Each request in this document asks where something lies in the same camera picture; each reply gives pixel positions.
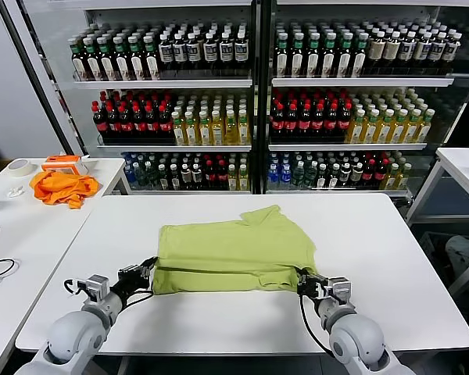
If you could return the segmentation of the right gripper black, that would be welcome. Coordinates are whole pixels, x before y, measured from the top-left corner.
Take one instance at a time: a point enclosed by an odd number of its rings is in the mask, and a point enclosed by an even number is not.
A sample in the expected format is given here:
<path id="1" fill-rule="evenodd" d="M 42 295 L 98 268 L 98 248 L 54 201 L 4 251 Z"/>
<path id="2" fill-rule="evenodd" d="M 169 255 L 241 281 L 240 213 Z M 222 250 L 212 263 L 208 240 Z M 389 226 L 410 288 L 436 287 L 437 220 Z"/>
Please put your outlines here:
<path id="1" fill-rule="evenodd" d="M 314 300 L 329 298 L 331 280 L 320 274 L 311 273 L 307 268 L 296 269 L 299 277 L 298 295 L 313 296 Z"/>

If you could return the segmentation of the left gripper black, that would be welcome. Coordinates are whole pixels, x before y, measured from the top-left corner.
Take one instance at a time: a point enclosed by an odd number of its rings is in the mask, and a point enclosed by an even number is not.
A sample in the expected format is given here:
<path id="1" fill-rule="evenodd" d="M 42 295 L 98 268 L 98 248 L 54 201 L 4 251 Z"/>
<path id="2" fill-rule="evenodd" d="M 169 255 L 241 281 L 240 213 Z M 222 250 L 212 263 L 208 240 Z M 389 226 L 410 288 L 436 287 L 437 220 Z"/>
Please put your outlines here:
<path id="1" fill-rule="evenodd" d="M 118 281 L 111 287 L 111 292 L 121 301 L 127 301 L 138 289 L 152 289 L 154 266 L 158 260 L 153 256 L 140 265 L 131 265 L 119 270 Z"/>

